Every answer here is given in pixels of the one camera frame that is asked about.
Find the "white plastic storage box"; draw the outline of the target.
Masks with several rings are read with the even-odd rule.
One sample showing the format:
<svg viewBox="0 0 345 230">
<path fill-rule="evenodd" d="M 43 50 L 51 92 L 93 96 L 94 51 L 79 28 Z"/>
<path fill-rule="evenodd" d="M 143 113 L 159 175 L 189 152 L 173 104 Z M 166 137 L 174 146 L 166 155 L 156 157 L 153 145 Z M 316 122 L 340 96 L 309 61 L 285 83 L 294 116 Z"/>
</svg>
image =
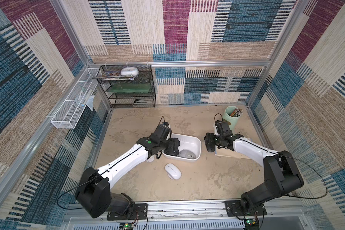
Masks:
<svg viewBox="0 0 345 230">
<path fill-rule="evenodd" d="M 187 157 L 181 157 L 181 156 L 171 156 L 167 155 L 163 152 L 163 156 L 165 156 L 167 159 L 171 160 L 179 160 L 183 162 L 189 162 L 194 163 L 196 162 L 200 156 L 201 156 L 201 140 L 194 136 L 187 136 L 182 134 L 172 134 L 172 138 L 178 138 L 180 141 L 180 146 L 178 147 L 179 153 L 182 151 L 188 151 L 189 156 L 194 156 L 193 159 L 187 158 Z"/>
</svg>

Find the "grey white mouse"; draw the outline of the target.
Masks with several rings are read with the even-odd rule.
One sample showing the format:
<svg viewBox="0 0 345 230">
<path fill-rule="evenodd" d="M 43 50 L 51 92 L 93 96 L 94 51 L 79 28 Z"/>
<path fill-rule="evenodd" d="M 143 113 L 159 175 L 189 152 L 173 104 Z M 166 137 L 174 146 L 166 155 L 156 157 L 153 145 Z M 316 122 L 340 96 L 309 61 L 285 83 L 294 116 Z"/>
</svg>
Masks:
<svg viewBox="0 0 345 230">
<path fill-rule="evenodd" d="M 196 155 L 192 151 L 184 149 L 179 152 L 178 157 L 193 160 L 196 158 Z"/>
</svg>

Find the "white slim mouse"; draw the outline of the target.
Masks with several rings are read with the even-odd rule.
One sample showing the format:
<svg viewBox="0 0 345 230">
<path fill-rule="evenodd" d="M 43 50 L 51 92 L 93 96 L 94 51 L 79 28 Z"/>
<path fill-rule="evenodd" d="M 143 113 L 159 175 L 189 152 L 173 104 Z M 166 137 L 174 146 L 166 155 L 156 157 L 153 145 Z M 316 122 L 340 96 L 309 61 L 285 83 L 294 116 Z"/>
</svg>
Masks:
<svg viewBox="0 0 345 230">
<path fill-rule="evenodd" d="M 165 165 L 165 171 L 172 180 L 179 180 L 182 176 L 181 171 L 172 163 Z"/>
</svg>

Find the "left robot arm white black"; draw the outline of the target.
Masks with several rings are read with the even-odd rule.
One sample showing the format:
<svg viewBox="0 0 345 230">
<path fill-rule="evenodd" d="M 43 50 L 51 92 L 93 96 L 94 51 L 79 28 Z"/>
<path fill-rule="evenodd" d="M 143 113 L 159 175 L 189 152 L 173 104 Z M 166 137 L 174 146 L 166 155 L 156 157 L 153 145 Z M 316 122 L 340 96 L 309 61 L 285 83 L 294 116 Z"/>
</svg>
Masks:
<svg viewBox="0 0 345 230">
<path fill-rule="evenodd" d="M 112 187 L 138 164 L 162 151 L 178 153 L 179 146 L 178 138 L 140 138 L 129 151 L 113 162 L 98 169 L 87 168 L 76 189 L 76 201 L 94 219 L 105 212 L 115 213 L 117 216 L 132 215 L 135 212 L 134 200 L 125 193 L 112 193 Z"/>
</svg>

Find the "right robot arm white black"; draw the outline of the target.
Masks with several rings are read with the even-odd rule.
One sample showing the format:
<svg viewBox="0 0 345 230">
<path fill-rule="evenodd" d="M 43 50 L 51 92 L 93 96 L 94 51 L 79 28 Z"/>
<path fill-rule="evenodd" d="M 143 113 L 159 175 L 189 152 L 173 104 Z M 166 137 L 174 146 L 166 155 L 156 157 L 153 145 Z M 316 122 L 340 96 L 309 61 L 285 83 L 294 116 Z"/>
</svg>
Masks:
<svg viewBox="0 0 345 230">
<path fill-rule="evenodd" d="M 295 160 L 287 151 L 267 149 L 240 134 L 225 136 L 207 133 L 204 140 L 208 152 L 224 148 L 243 154 L 263 167 L 264 182 L 241 195 L 239 207 L 245 214 L 304 185 Z"/>
</svg>

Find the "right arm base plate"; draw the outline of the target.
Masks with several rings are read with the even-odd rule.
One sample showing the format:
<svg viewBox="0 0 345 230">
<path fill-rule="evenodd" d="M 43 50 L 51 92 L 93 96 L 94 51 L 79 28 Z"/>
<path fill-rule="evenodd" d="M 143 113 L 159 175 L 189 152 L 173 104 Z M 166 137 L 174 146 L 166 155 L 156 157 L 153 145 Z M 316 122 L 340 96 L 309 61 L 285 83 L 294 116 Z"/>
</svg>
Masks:
<svg viewBox="0 0 345 230">
<path fill-rule="evenodd" d="M 228 217 L 234 216 L 265 216 L 267 211 L 263 204 L 248 205 L 241 200 L 226 200 L 224 201 L 225 209 Z"/>
</svg>

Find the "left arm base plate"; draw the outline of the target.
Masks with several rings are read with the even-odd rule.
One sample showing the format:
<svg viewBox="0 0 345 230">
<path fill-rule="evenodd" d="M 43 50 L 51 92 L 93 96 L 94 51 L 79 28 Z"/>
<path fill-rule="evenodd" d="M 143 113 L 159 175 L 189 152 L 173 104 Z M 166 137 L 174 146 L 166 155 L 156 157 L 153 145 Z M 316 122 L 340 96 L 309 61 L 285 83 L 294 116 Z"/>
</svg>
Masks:
<svg viewBox="0 0 345 230">
<path fill-rule="evenodd" d="M 148 204 L 147 203 L 137 203 L 131 209 L 127 211 L 126 214 L 116 214 L 115 212 L 108 212 L 107 220 L 116 221 L 116 220 L 146 220 L 148 214 Z"/>
</svg>

